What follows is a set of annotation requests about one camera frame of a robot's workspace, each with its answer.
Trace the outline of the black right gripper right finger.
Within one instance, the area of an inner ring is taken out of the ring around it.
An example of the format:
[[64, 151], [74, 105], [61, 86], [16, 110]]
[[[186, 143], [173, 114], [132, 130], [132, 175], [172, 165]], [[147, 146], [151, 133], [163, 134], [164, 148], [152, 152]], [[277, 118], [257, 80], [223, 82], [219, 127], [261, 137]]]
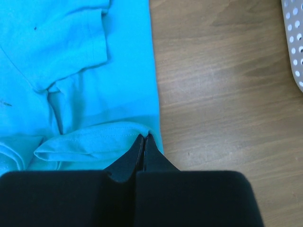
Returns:
[[236, 171], [180, 171], [145, 140], [136, 174], [137, 227], [261, 227], [248, 179]]

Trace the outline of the bright cyan t-shirt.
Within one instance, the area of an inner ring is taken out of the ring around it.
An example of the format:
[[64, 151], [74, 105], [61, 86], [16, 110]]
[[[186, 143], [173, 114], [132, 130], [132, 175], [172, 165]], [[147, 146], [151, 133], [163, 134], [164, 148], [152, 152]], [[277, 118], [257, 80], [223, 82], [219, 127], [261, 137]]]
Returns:
[[163, 151], [147, 0], [0, 3], [0, 172], [104, 169]]

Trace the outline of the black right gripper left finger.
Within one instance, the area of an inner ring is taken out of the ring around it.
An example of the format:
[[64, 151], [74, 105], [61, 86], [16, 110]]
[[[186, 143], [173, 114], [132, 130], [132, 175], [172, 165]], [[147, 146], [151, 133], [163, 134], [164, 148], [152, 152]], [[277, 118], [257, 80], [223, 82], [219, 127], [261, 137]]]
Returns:
[[104, 170], [9, 172], [0, 179], [3, 227], [131, 227], [144, 137]]

